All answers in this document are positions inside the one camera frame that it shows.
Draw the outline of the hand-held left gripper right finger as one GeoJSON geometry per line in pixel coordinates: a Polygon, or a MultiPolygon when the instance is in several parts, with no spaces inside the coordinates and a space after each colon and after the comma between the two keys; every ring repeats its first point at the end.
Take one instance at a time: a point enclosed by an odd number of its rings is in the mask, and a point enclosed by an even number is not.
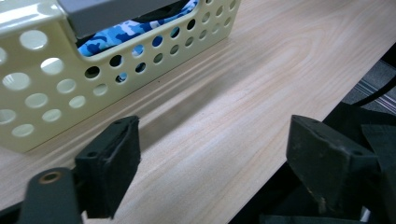
{"type": "Polygon", "coordinates": [[[293,115],[286,157],[320,212],[360,212],[363,180],[377,169],[373,152],[320,121],[293,115]]]}

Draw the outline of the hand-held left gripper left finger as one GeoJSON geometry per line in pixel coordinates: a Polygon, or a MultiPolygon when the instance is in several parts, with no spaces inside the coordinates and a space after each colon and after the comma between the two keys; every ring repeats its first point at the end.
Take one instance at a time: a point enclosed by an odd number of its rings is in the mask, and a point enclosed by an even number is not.
{"type": "Polygon", "coordinates": [[[81,209],[88,218],[113,218],[141,161],[139,117],[108,125],[75,157],[81,209]]]}

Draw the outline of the cream perforated plastic basket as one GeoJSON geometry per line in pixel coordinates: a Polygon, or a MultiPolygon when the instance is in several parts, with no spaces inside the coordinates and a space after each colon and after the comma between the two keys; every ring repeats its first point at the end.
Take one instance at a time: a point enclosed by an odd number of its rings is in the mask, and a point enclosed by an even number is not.
{"type": "Polygon", "coordinates": [[[95,56],[57,0],[0,0],[0,149],[26,152],[229,35],[241,0],[198,0],[174,21],[95,56]]]}

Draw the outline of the blue patterned cloth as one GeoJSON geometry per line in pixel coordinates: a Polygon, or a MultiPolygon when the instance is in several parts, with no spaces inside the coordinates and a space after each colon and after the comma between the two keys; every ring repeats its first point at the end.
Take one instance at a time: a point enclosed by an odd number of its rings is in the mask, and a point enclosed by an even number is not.
{"type": "MultiPolygon", "coordinates": [[[[76,45],[78,52],[86,57],[104,52],[125,43],[139,35],[143,35],[168,22],[179,19],[191,13],[198,5],[199,0],[181,0],[175,4],[162,7],[152,13],[130,21],[106,28],[94,35],[80,39],[76,45]]],[[[85,72],[86,78],[95,78],[99,75],[100,68],[93,66],[85,72]]]]}

